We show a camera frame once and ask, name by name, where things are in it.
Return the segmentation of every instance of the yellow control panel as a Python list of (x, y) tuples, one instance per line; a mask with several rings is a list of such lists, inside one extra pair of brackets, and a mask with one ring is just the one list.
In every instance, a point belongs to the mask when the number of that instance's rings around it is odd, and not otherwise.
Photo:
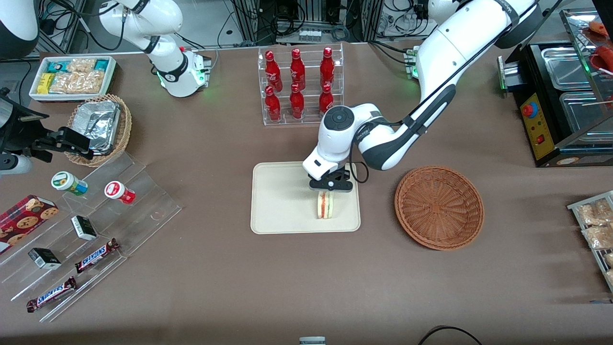
[(519, 110), (522, 112), (532, 151), (534, 151), (536, 159), (539, 160), (553, 151), (555, 146), (536, 94), (528, 98)]

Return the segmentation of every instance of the red button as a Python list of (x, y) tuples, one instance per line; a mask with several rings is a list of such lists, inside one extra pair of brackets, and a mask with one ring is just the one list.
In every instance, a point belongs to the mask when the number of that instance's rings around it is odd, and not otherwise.
[(535, 109), (531, 105), (526, 105), (522, 108), (522, 115), (529, 117), (534, 113)]

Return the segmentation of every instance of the brown woven basket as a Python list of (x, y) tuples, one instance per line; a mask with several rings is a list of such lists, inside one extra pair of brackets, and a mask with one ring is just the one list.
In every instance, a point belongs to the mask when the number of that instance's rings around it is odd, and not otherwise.
[[(114, 101), (119, 103), (121, 106), (121, 113), (119, 115), (119, 124), (117, 124), (117, 134), (115, 135), (115, 142), (113, 143), (113, 151), (106, 156), (94, 156), (92, 160), (88, 160), (79, 155), (74, 155), (72, 153), (65, 152), (68, 159), (79, 165), (86, 165), (92, 168), (97, 168), (102, 165), (105, 161), (109, 160), (109, 158), (114, 155), (122, 152), (126, 146), (128, 146), (128, 140), (130, 140), (130, 130), (132, 129), (132, 115), (130, 114), (130, 109), (126, 106), (126, 103), (123, 100), (115, 95), (104, 95), (97, 96), (92, 99), (88, 99), (85, 102), (102, 102), (102, 101)], [(72, 122), (75, 119), (75, 114), (77, 113), (77, 109), (72, 112), (72, 116), (70, 120), (68, 120), (68, 127), (72, 126)]]
[(479, 192), (459, 172), (423, 166), (398, 184), (396, 216), (415, 241), (436, 250), (454, 250), (472, 242), (483, 226)]

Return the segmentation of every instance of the red cookie box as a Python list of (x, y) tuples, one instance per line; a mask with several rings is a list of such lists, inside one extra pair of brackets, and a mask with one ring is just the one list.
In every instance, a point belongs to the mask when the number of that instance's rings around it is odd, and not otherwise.
[(36, 195), (28, 195), (0, 214), (0, 254), (57, 213), (56, 204)]

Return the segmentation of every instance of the table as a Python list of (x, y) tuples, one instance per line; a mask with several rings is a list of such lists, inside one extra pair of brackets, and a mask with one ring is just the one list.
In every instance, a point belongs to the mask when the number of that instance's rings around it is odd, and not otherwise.
[[(90, 293), (50, 324), (0, 290), (0, 343), (415, 344), (432, 327), (467, 329), (484, 344), (610, 344), (613, 306), (567, 204), (613, 189), (610, 168), (533, 167), (512, 98), (497, 93), (492, 49), (460, 80), (457, 96), (398, 166), (359, 186), (354, 233), (256, 235), (251, 172), (303, 160), (317, 128), (265, 128), (257, 49), (224, 50), (204, 92), (171, 97), (145, 55), (115, 55), (113, 92), (134, 117), (128, 152), (185, 208)], [(346, 104), (373, 102), (389, 120), (419, 102), (403, 66), (367, 44), (345, 44)], [(74, 104), (39, 104), (47, 128)], [(410, 169), (446, 165), (485, 204), (468, 247), (437, 252), (414, 242), (394, 214)], [(33, 172), (0, 179), (0, 209), (34, 193), (57, 199), (53, 173), (84, 176), (59, 153)], [(460, 333), (428, 344), (470, 344)]]

